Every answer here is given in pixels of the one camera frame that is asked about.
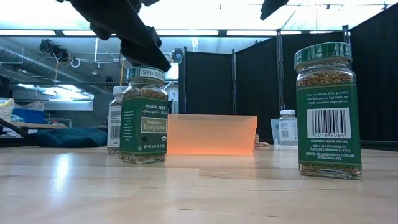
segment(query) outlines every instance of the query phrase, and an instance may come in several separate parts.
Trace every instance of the black curtain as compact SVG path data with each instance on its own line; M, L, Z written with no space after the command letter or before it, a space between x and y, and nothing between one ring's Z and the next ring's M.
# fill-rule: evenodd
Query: black curtain
M232 115L231 54L187 52L186 114Z
M329 34L283 35L285 108L296 110L296 79L294 54L305 47L325 42L344 42L343 32Z
M236 113L258 118L257 133L272 142L271 119L279 118L276 38L236 53Z
M398 141L398 4L350 30L361 140Z

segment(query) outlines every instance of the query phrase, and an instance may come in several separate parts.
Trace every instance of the white jar label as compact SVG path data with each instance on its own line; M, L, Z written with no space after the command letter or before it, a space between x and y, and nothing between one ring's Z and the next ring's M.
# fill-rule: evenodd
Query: white jar label
M164 72L157 70L157 69L153 69L153 68L141 67L141 69L139 71L139 76L140 77L156 78L156 79L164 81Z
M279 141L297 141L297 121L279 121Z
M108 113L108 147L120 146L120 123L122 107L110 106Z

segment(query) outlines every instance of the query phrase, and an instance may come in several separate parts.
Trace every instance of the dark blue cushion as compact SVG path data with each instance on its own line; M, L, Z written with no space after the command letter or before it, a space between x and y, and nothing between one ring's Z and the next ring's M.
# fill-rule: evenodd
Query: dark blue cushion
M30 134L40 147L100 147L107 134L98 128L60 128Z

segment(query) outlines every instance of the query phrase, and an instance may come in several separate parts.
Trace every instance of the table surface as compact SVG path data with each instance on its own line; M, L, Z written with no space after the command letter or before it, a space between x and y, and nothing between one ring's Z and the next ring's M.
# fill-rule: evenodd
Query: table surface
M297 150L168 155L0 149L0 223L397 223L398 152L363 150L363 179L302 177Z
M11 122L11 124L20 128L67 128L65 125L52 125L52 124L35 124L35 123L25 123L25 122Z

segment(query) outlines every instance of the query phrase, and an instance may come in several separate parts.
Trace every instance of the spice jar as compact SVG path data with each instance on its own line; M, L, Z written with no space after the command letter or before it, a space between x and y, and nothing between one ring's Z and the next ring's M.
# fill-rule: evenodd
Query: spice jar
M281 110L279 142L283 146L297 146L297 118L295 110Z
M127 71L123 93L120 159L132 164L164 162L167 152L167 92L164 72L150 67Z
M108 110L108 154L119 153L122 95L126 88L126 86L116 86L113 88L114 99L109 104Z
M351 47L329 42L294 55L297 77L298 161L301 175L362 176Z

